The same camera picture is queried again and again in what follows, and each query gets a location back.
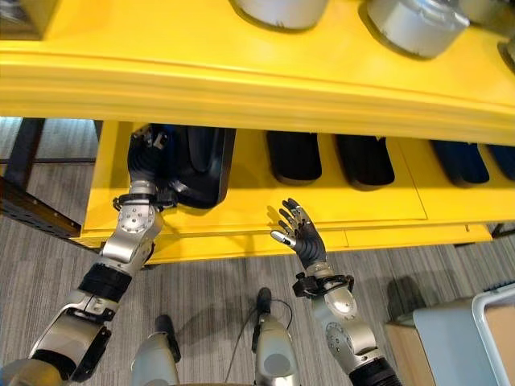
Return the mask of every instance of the black cable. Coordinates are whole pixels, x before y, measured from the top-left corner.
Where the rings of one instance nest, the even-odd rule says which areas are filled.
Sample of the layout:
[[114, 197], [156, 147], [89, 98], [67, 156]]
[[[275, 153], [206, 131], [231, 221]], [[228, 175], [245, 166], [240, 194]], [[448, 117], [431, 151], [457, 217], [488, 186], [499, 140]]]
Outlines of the black cable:
[[[288, 321], [288, 326], [286, 327], [287, 330], [290, 329], [291, 321], [293, 320], [293, 310], [291, 306], [281, 299], [272, 299], [272, 302], [280, 302], [284, 304], [288, 309], [290, 310], [290, 320]], [[238, 337], [236, 338], [236, 344], [234, 345], [233, 354], [231, 355], [231, 361], [229, 362], [229, 368], [227, 369], [227, 374], [225, 375], [224, 383], [226, 384], [229, 381], [229, 376], [231, 375], [231, 369], [233, 368], [234, 363], [234, 357], [236, 356], [236, 349], [238, 349], [238, 343], [240, 342], [241, 336], [243, 335], [243, 331], [245, 331], [245, 327], [249, 323], [250, 318], [252, 318], [252, 315], [254, 315], [254, 312], [256, 312], [258, 309], [254, 307], [249, 314], [247, 315], [247, 319], [244, 321], [243, 326], [241, 326], [240, 333], [238, 334]]]
[[291, 321], [293, 320], [293, 310], [291, 309], [291, 306], [287, 302], [285, 302], [284, 300], [281, 300], [281, 299], [272, 299], [272, 302], [282, 303], [286, 307], [288, 307], [288, 310], [290, 310], [290, 320], [288, 321], [288, 326], [286, 327], [286, 329], [289, 330], [290, 329], [290, 325], [291, 325]]
[[231, 369], [233, 368], [234, 356], [236, 355], [236, 349], [238, 348], [238, 343], [240, 342], [240, 338], [243, 335], [243, 331], [245, 331], [245, 327], [247, 326], [247, 323], [249, 322], [250, 318], [252, 318], [252, 315], [254, 315], [254, 312], [256, 312], [257, 310], [258, 309], [254, 307], [249, 312], [249, 315], [247, 316], [247, 319], [243, 323], [243, 326], [241, 326], [240, 334], [238, 334], [238, 337], [236, 339], [236, 344], [234, 345], [233, 356], [231, 356], [231, 361], [229, 362], [229, 368], [227, 369], [227, 374], [225, 375], [225, 381], [224, 381], [225, 384], [229, 380], [229, 376], [231, 374]]

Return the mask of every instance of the metal rack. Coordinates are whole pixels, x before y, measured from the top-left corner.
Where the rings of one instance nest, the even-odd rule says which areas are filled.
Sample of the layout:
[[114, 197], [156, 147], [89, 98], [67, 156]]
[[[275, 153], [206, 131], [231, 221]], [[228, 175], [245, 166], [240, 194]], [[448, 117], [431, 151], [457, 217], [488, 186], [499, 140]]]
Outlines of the metal rack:
[[[2, 160], [6, 172], [0, 176], [0, 214], [74, 245], [93, 249], [72, 240], [80, 235], [81, 224], [27, 193], [32, 167], [47, 161], [35, 158], [44, 123], [44, 118], [23, 118], [10, 157]], [[96, 129], [98, 136], [100, 126], [96, 125]], [[50, 162], [94, 162], [94, 159], [77, 159], [49, 158]]]

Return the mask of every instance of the yellow shelf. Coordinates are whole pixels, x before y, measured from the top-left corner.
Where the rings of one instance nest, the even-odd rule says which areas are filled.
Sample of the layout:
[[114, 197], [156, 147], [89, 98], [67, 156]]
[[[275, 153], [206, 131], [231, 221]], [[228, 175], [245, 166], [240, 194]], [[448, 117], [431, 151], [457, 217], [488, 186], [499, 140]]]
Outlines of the yellow shelf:
[[461, 188], [449, 182], [429, 141], [399, 138], [398, 143], [431, 223], [469, 224], [515, 219], [515, 182], [502, 174], [487, 146], [480, 146], [480, 153], [490, 180], [477, 187]]
[[[415, 245], [460, 244], [490, 241], [484, 225], [443, 225], [416, 228], [370, 228], [355, 231], [321, 231], [328, 252], [353, 251], [371, 248], [399, 248]], [[81, 237], [76, 241], [92, 248], [101, 246], [109, 236]], [[257, 257], [290, 254], [292, 251], [269, 234], [239, 234], [199, 237], [161, 235], [149, 264]]]
[[[125, 194], [130, 185], [126, 163], [121, 160], [126, 159], [131, 132], [139, 126], [105, 123], [83, 235], [112, 231], [116, 227], [113, 197]], [[426, 218], [397, 140], [387, 141], [395, 182], [383, 189], [363, 192], [346, 182], [333, 139], [329, 134], [319, 135], [322, 177], [311, 185], [292, 187], [279, 183], [270, 171], [265, 132], [238, 130], [225, 200], [211, 210], [182, 205], [166, 210], [163, 233], [185, 236], [267, 232], [277, 223], [276, 211], [288, 197], [302, 203], [320, 229], [342, 228], [351, 222]]]
[[[98, 247], [113, 232], [113, 197], [126, 193], [130, 183], [120, 160], [126, 159], [130, 134], [142, 125], [105, 123], [80, 243]], [[238, 130], [227, 197], [211, 210], [182, 205], [166, 210], [152, 262], [288, 253], [268, 233], [276, 227], [282, 199], [289, 196], [316, 220], [328, 251], [486, 241], [491, 237], [480, 223], [515, 219], [515, 205], [510, 205], [515, 183], [484, 149], [491, 181], [463, 189], [447, 181], [428, 141], [388, 138], [395, 182], [358, 191], [344, 179], [333, 139], [319, 135], [322, 177], [291, 187], [271, 174], [265, 133]]]
[[515, 145], [500, 36], [469, 28], [413, 60], [370, 35], [360, 4], [330, 0], [286, 34], [229, 0], [63, 0], [44, 41], [0, 41], [0, 114]]

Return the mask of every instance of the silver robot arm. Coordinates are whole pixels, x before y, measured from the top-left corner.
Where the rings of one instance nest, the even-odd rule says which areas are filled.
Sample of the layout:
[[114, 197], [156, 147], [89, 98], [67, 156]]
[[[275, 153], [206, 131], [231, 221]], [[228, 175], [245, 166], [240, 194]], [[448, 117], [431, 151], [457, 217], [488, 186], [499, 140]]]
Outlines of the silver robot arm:
[[401, 385], [358, 313], [352, 296], [354, 278], [335, 275], [326, 261], [322, 238], [304, 209], [293, 199], [282, 204], [288, 211], [279, 212], [289, 225], [279, 221], [284, 232], [272, 231], [271, 236], [297, 252], [306, 273], [297, 275], [293, 289], [297, 297], [312, 300], [329, 351], [354, 386]]
[[151, 129], [131, 138], [129, 194], [116, 201], [117, 227], [99, 257], [33, 346], [29, 359], [0, 371], [6, 386], [58, 386], [91, 377], [105, 351], [120, 299], [153, 252], [163, 227], [156, 203], [155, 171], [167, 141]]

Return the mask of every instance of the metal pot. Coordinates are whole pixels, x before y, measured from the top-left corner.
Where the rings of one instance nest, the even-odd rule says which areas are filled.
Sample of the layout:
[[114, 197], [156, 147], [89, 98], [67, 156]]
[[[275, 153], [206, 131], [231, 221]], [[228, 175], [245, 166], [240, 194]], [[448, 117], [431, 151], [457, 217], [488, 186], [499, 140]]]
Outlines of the metal pot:
[[515, 36], [513, 0], [459, 0], [459, 6], [471, 22], [509, 38]]
[[457, 0], [370, 0], [367, 11], [391, 43], [426, 58], [444, 52], [469, 24]]
[[328, 0], [233, 0], [247, 15], [274, 27], [302, 30], [313, 27]]

